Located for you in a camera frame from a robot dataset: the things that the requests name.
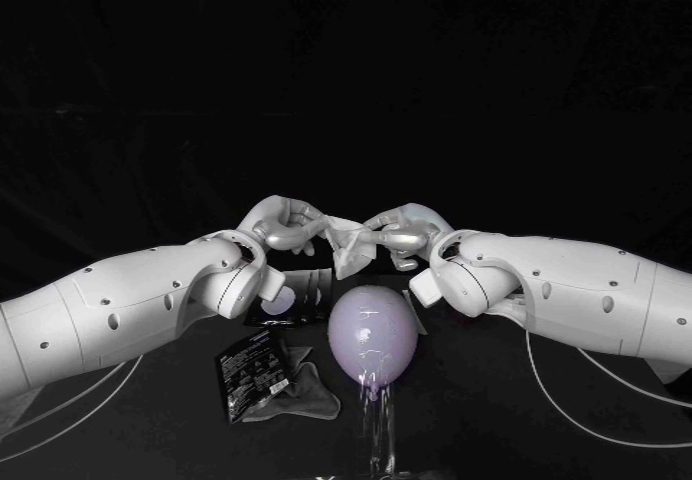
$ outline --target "purple balloon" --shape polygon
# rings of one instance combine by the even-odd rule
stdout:
[[[394,382],[414,357],[417,320],[391,288],[362,286],[342,296],[329,317],[329,345],[349,377],[371,389]]]

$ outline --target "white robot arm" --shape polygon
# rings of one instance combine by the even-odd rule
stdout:
[[[274,300],[286,277],[266,250],[310,253],[325,220],[305,202],[269,197],[238,230],[107,258],[0,303],[0,401],[136,358],[196,320],[235,318],[256,295]]]
[[[405,210],[385,214],[388,220],[378,221],[381,214],[368,224],[401,222]],[[645,358],[655,371],[678,366],[682,373],[692,366],[689,273],[607,245],[450,232],[430,218],[427,229],[405,232],[433,244],[421,250],[430,268],[411,280],[426,307],[444,297],[469,317],[502,315],[568,345]],[[395,232],[380,233],[372,241],[403,257],[411,252],[398,249],[416,242]]]

